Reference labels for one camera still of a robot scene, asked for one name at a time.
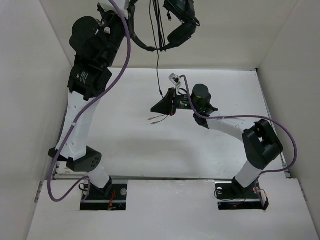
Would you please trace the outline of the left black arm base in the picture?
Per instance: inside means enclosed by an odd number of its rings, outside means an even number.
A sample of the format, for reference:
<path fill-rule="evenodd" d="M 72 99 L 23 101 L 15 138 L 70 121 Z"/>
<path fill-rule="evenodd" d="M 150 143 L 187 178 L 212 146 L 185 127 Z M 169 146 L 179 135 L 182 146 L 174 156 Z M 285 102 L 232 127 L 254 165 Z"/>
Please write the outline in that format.
<path fill-rule="evenodd" d="M 113 183 L 108 196 L 104 196 L 94 186 L 81 183 L 78 187 L 81 190 L 81 211 L 125 211 L 127 208 L 128 184 L 124 182 Z"/>

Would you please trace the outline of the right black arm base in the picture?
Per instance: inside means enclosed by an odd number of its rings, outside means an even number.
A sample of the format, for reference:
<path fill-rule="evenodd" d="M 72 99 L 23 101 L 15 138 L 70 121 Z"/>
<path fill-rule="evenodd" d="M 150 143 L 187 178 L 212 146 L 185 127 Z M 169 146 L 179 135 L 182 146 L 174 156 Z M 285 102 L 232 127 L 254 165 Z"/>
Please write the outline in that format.
<path fill-rule="evenodd" d="M 262 210 L 269 207 L 269 198 L 266 191 L 255 187 L 253 183 L 244 192 L 235 192 L 230 181 L 215 183 L 214 196 L 217 199 L 217 207 L 220 211 L 231 210 Z"/>

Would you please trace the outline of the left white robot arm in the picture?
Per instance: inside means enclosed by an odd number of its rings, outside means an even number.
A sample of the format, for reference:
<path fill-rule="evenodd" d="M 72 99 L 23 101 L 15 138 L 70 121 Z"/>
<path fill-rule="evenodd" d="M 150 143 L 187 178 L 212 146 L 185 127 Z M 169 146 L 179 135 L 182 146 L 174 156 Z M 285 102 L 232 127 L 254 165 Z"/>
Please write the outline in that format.
<path fill-rule="evenodd" d="M 51 168 L 65 161 L 73 172 L 84 172 L 100 198 L 112 192 L 112 179 L 103 168 L 102 154 L 87 145 L 93 116 L 102 96 L 120 80 L 129 64 L 111 85 L 112 66 L 124 39 L 130 39 L 127 0 L 101 0 L 97 10 L 101 20 L 91 16 L 78 19 L 72 27 L 69 44 L 75 51 L 68 80 L 67 112 L 56 147 L 49 150 Z"/>

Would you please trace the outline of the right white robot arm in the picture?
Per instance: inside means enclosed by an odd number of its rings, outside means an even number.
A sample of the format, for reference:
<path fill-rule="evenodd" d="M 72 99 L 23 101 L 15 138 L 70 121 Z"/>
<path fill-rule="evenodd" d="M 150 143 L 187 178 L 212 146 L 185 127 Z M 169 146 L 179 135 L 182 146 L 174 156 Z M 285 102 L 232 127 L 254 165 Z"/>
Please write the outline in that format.
<path fill-rule="evenodd" d="M 241 141 L 244 145 L 246 162 L 231 180 L 231 190 L 235 196 L 243 197 L 253 188 L 258 175 L 282 153 L 283 145 L 267 120 L 251 121 L 222 117 L 218 108 L 211 105 L 211 98 L 209 89 L 204 84 L 196 84 L 191 95 L 179 95 L 172 87 L 150 111 L 174 116 L 177 110 L 196 110 L 193 118 L 199 126 Z"/>

